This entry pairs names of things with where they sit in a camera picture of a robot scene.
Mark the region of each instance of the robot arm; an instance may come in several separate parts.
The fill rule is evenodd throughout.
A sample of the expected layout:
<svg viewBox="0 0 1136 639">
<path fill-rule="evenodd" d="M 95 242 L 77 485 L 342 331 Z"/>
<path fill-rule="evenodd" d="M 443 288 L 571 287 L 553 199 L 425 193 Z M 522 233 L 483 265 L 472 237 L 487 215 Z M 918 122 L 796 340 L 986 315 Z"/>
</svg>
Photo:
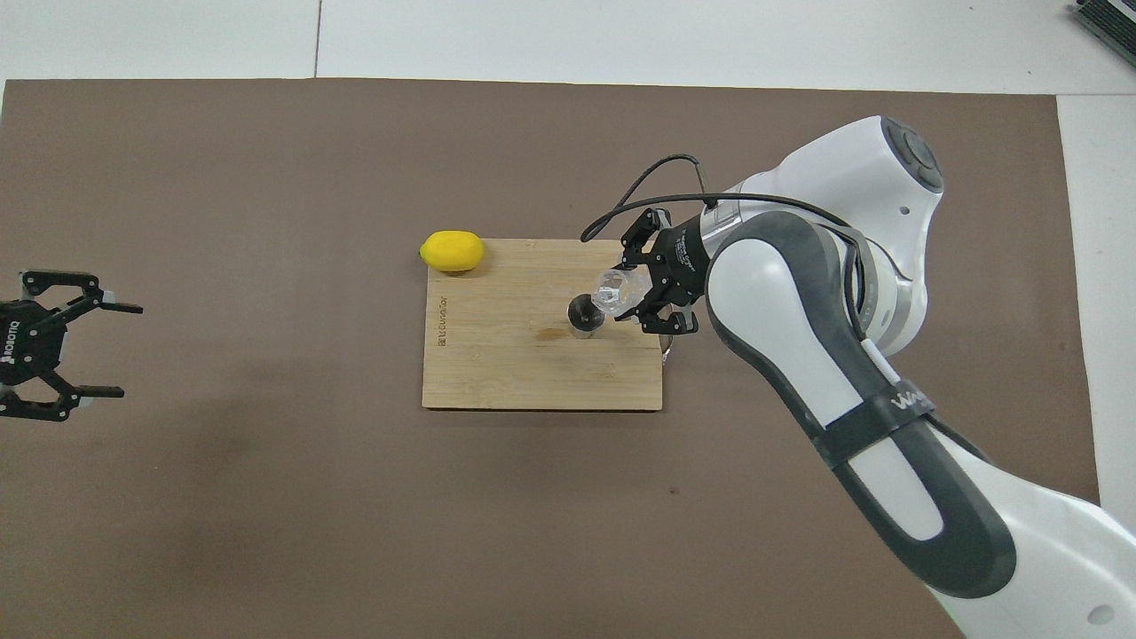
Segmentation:
<svg viewBox="0 0 1136 639">
<path fill-rule="evenodd" d="M 989 464 L 885 358 L 926 313 L 922 256 L 942 186 L 913 131 L 880 117 L 850 124 L 702 194 L 715 206 L 679 226 L 649 210 L 596 305 L 682 333 L 696 329 L 690 305 L 704 294 L 726 347 L 772 384 L 968 637 L 1136 637 L 1136 538 L 1096 506 Z M 642 252 L 652 226 L 659 236 Z M 667 304 L 678 310 L 659 320 Z"/>
<path fill-rule="evenodd" d="M 840 240 L 772 211 L 730 234 L 707 307 L 876 532 L 971 638 L 1136 637 L 1136 539 L 1088 503 L 987 464 L 860 340 Z"/>
</svg>

